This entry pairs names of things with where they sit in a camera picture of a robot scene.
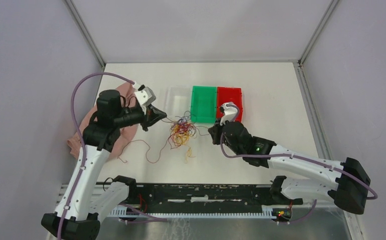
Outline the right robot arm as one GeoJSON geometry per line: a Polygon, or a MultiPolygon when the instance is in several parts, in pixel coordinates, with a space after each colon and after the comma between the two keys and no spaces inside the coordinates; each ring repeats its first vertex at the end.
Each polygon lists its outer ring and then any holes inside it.
{"type": "Polygon", "coordinates": [[[302,176],[294,179],[276,176],[270,188],[270,199],[276,204],[286,200],[323,200],[338,208],[361,215],[368,200],[376,199],[370,178],[361,163],[348,157],[345,161],[301,155],[274,141],[251,135],[240,122],[215,123],[208,130],[212,143],[234,152],[256,167],[283,170],[302,176]]]}

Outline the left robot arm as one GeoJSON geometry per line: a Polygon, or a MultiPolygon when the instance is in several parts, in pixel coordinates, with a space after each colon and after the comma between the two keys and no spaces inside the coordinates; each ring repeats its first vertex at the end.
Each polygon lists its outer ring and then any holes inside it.
{"type": "Polygon", "coordinates": [[[94,240],[101,223],[121,202],[133,203],[138,197],[135,180],[118,177],[97,199],[93,191],[104,163],[110,156],[120,130],[141,125],[144,131],[167,115],[152,103],[155,94],[148,87],[134,92],[136,102],[115,90],[100,93],[96,107],[81,136],[78,161],[62,200],[53,213],[43,215],[41,225],[59,240],[94,240]]]}

